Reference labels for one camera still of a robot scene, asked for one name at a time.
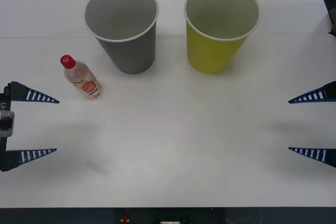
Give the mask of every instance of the bottle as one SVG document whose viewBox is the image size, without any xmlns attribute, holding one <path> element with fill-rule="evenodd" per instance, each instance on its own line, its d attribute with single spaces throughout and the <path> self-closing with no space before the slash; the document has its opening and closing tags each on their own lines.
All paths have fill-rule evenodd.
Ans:
<svg viewBox="0 0 336 224">
<path fill-rule="evenodd" d="M 64 66 L 64 76 L 87 99 L 95 100 L 101 96 L 101 84 L 94 77 L 88 66 L 80 61 L 75 61 L 70 55 L 61 57 Z"/>
</svg>

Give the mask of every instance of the white stripe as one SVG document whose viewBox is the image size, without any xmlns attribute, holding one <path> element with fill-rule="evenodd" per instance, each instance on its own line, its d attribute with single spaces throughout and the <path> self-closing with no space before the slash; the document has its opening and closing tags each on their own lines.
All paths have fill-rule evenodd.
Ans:
<svg viewBox="0 0 336 224">
<path fill-rule="evenodd" d="M 324 159 L 326 158 L 325 156 L 325 154 L 327 153 L 327 151 L 326 150 L 323 150 L 323 157 L 322 157 L 322 161 L 324 162 Z"/>
<path fill-rule="evenodd" d="M 25 155 L 23 153 L 24 152 L 21 152 L 21 158 L 22 158 L 22 163 L 24 164 L 26 161 L 25 161 Z"/>
<path fill-rule="evenodd" d="M 30 93 L 31 93 L 31 89 L 28 91 L 28 95 L 26 97 L 26 100 L 28 100 L 29 96 L 30 96 Z"/>
</svg>

